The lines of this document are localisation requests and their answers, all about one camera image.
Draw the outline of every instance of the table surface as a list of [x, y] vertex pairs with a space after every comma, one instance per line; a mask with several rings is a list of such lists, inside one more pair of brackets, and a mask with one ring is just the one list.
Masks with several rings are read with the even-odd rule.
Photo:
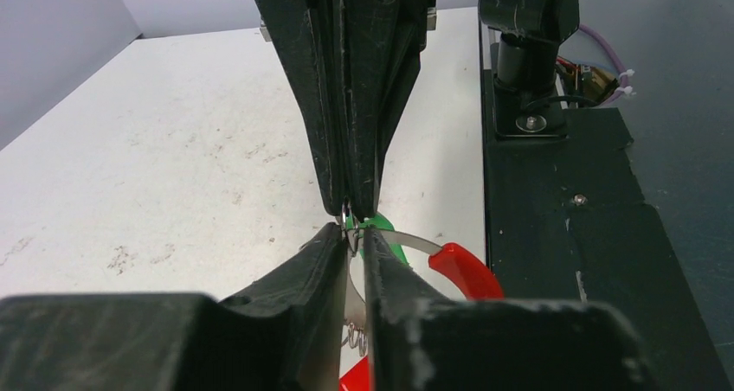
[[[734, 4], [581, 4], [583, 22], [637, 71], [638, 94], [616, 103], [636, 140], [632, 168], [731, 375], [734, 117], [726, 96], [734, 80], [718, 64], [734, 43]], [[711, 32], [716, 41], [672, 45]], [[603, 61], [580, 35], [562, 54]], [[476, 9], [440, 11], [390, 147], [379, 208], [397, 229], [459, 242], [484, 259], [478, 55]], [[223, 298], [332, 221], [299, 109], [257, 29], [135, 41], [0, 151], [0, 170], [0, 297]], [[424, 256], [406, 254], [426, 280], [460, 298]], [[342, 372], [356, 360], [345, 352]]]

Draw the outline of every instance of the white table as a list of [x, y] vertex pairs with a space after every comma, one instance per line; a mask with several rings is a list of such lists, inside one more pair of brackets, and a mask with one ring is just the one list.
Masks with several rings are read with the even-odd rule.
[[[428, 33], [379, 209], [402, 231], [484, 260], [475, 15], [441, 11]], [[133, 42], [0, 151], [0, 171], [0, 297], [224, 298], [333, 220], [299, 108], [257, 29]], [[460, 298], [425, 256], [406, 254]], [[356, 361], [347, 354], [342, 372]]]

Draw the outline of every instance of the black cable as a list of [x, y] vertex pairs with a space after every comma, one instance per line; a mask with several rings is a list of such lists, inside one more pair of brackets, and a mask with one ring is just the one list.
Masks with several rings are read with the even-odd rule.
[[558, 103], [561, 101], [565, 101], [567, 103], [584, 104], [585, 106], [588, 106], [588, 107], [599, 106], [598, 102], [592, 99], [587, 99], [586, 97], [582, 97], [580, 95], [556, 95], [553, 97], [545, 97], [542, 99], [536, 99], [535, 101], [528, 103], [527, 106], [523, 107], [523, 111], [531, 112], [542, 106], [546, 106], [550, 103]]

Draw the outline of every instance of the green handle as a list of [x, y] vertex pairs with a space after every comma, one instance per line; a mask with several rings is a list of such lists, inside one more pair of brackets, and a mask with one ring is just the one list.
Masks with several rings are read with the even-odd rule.
[[[360, 229], [365, 229], [369, 227], [377, 228], [377, 229], [385, 229], [389, 231], [395, 231], [395, 227], [393, 227], [392, 222], [390, 222], [387, 218], [385, 218], [384, 215], [379, 214], [379, 213], [377, 213], [377, 215], [375, 215], [374, 218], [369, 218], [359, 224]], [[347, 220], [346, 228], [351, 229], [350, 220]], [[392, 250], [392, 253], [403, 264], [408, 264], [408, 259], [405, 258], [405, 253], [402, 251], [402, 246], [400, 244], [390, 244], [390, 250]], [[359, 249], [359, 254], [362, 255], [362, 260], [364, 260], [364, 250], [362, 248]]]

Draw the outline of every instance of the gray floor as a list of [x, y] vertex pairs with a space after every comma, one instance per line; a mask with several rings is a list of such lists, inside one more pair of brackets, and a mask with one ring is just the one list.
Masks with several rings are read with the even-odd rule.
[[[581, 11], [635, 70], [637, 95], [615, 103], [632, 169], [734, 383], [734, 0], [581, 0]], [[561, 55], [610, 64], [582, 34]]]

